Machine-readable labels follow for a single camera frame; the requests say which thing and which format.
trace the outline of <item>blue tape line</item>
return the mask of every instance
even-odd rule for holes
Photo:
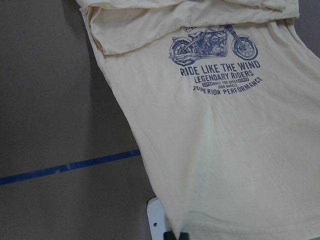
[[[139,155],[141,155],[141,153],[139,149],[136,149],[132,151],[126,151],[118,154],[98,157],[98,158],[89,159],[85,161],[73,162],[66,165],[49,167],[42,170],[36,170],[36,171],[25,172],[17,175],[6,176],[6,177],[0,178],[0,185],[12,184],[12,183],[21,182],[29,179],[40,178],[43,176],[55,174],[57,172],[62,173],[62,172],[86,168],[94,165],[105,164],[105,163],[113,162],[116,160],[131,158]]]

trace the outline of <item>white plastic piece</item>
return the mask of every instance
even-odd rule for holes
[[[146,208],[152,240],[164,240],[164,233],[170,231],[166,227],[166,214],[160,200],[152,198]]]

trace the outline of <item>gray floor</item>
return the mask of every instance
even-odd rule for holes
[[[296,30],[318,57],[319,0]],[[0,178],[137,149],[73,0],[4,0]],[[140,156],[0,186],[1,240],[150,240]]]

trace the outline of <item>t-shirt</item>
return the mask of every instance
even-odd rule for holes
[[[320,236],[320,59],[297,0],[78,3],[177,237]]]

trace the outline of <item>motorcycle graphic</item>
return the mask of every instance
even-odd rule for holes
[[[221,25],[218,29],[209,26],[205,31],[188,34],[188,37],[173,37],[170,59],[176,64],[187,66],[199,59],[226,57],[227,36],[233,36],[232,51],[243,60],[253,60],[258,55],[256,44],[247,35],[238,35],[232,25]]]

